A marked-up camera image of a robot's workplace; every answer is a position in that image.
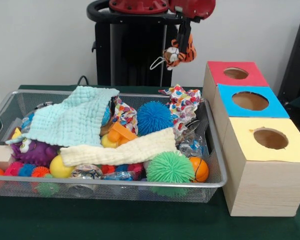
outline plush tiger toy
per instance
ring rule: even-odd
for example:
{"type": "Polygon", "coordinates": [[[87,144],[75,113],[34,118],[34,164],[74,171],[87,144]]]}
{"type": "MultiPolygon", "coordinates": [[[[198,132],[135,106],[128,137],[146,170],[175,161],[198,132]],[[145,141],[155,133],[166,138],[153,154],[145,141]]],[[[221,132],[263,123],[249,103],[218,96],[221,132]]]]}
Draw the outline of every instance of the plush tiger toy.
{"type": "Polygon", "coordinates": [[[178,66],[180,63],[189,63],[195,60],[197,57],[197,51],[193,44],[193,36],[190,34],[188,46],[186,48],[186,53],[179,51],[179,43],[176,39],[171,41],[172,46],[163,52],[164,57],[158,57],[157,60],[151,65],[150,70],[155,69],[160,64],[166,62],[166,67],[171,71],[174,67],[178,66]]]}

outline white wall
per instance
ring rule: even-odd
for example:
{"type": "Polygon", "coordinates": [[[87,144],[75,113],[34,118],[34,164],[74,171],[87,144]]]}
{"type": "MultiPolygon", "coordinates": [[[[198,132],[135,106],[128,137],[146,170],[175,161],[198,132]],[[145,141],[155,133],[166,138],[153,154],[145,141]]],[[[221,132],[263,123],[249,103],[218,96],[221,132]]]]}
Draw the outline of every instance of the white wall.
{"type": "MultiPolygon", "coordinates": [[[[0,100],[21,84],[96,83],[92,0],[0,0],[0,100]]],[[[172,83],[202,86],[206,61],[254,61],[278,91],[300,23],[300,0],[217,0],[193,24],[198,58],[172,83]]]]}

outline green table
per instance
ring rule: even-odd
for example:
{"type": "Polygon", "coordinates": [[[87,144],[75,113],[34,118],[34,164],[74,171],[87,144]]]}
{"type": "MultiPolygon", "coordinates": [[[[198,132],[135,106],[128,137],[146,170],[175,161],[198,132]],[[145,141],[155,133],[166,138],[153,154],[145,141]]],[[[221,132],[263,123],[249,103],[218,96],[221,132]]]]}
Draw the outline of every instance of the green table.
{"type": "MultiPolygon", "coordinates": [[[[73,90],[76,86],[22,85],[73,90]]],[[[158,87],[117,87],[154,94],[158,87]]],[[[296,217],[230,217],[222,189],[208,204],[0,197],[0,239],[300,240],[296,217]]]]}

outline stuffed tiger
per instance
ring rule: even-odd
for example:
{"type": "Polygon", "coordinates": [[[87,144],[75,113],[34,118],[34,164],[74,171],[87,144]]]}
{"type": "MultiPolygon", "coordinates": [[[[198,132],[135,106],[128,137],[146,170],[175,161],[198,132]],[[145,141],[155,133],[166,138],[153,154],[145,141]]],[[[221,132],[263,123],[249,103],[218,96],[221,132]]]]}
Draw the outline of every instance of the stuffed tiger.
{"type": "Polygon", "coordinates": [[[193,44],[193,36],[190,34],[188,46],[186,48],[186,54],[179,52],[179,43],[176,39],[171,41],[172,46],[164,51],[164,59],[166,61],[167,69],[178,66],[180,63],[189,63],[195,60],[197,57],[197,51],[193,44]]]}

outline orange basketball toy ball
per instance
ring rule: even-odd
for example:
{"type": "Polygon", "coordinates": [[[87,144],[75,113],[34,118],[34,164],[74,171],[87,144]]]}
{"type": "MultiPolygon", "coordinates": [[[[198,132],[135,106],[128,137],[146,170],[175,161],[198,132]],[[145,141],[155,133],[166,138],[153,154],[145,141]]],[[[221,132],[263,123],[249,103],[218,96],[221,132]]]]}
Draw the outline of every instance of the orange basketball toy ball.
{"type": "Polygon", "coordinates": [[[209,168],[207,163],[200,157],[192,156],[189,158],[195,172],[194,183],[204,183],[209,176],[209,168]]]}

